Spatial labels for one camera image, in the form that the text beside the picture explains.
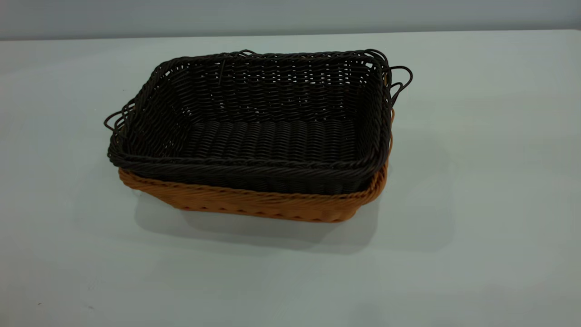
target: wire handle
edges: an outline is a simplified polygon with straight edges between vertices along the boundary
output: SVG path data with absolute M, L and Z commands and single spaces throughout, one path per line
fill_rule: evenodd
M 403 84 L 402 82 L 396 82 L 392 84 L 392 71 L 395 69 L 403 69 L 405 70 L 409 75 L 410 75 L 410 79 L 407 80 L 407 82 L 405 84 Z M 411 70 L 408 67 L 405 66 L 393 66 L 393 67 L 389 67 L 386 74 L 384 75 L 384 84 L 385 87 L 387 88 L 386 93 L 387 93 L 387 98 L 388 98 L 388 103 L 393 106 L 396 103 L 397 97 L 399 96 L 400 92 L 402 92 L 406 87 L 408 87 L 412 81 L 412 79 L 414 78 L 414 74 L 411 72 Z M 397 91 L 392 95 L 392 89 L 396 86 L 399 86 L 399 88 L 397 89 Z
M 107 127 L 108 129 L 110 129 L 112 132 L 114 133 L 119 133 L 121 127 L 123 127 L 125 125 L 125 119 L 127 118 L 127 114 L 133 110 L 133 108 L 135 107 L 135 99 L 131 99 L 129 100 L 129 102 L 123 106 L 123 108 L 111 115 L 109 115 L 109 117 L 107 117 L 105 119 L 105 121 L 103 122 L 103 124 L 105 125 L 105 127 Z M 113 119 L 116 116 L 121 115 L 121 117 L 117 118 L 117 120 L 115 120 L 115 122 L 113 123 L 113 127 L 109 126 L 109 121 L 111 119 Z

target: table surface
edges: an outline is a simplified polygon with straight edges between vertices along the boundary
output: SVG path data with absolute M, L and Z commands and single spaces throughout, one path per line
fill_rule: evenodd
M 414 71 L 387 186 L 350 221 L 119 181 L 104 118 L 162 61 L 245 48 Z M 0 42 L 0 326 L 577 327 L 580 58 L 579 31 Z

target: gray wall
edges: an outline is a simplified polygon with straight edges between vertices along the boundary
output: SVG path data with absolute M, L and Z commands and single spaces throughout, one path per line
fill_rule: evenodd
M 0 38 L 581 27 L 581 0 L 0 0 Z

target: orange wicker basket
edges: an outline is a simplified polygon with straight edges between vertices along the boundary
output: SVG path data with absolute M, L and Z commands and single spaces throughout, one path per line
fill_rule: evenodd
M 343 222 L 373 201 L 385 186 L 386 163 L 364 191 L 338 194 L 284 194 L 226 187 L 163 182 L 119 169 L 125 185 L 141 190 L 182 210 L 222 212 L 308 222 Z

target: woven pattern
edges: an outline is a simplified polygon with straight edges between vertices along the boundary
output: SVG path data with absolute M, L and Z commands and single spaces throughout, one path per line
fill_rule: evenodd
M 305 222 L 343 222 L 380 195 L 386 182 L 387 164 L 372 178 L 368 189 L 351 194 L 282 194 L 191 185 L 139 177 L 119 169 L 125 185 L 172 205 L 191 211 L 260 216 Z
M 106 120 L 121 115 L 108 156 L 139 176 L 186 184 L 365 190 L 387 159 L 390 112 L 409 84 L 392 84 L 397 68 L 409 71 L 374 50 L 173 59 Z

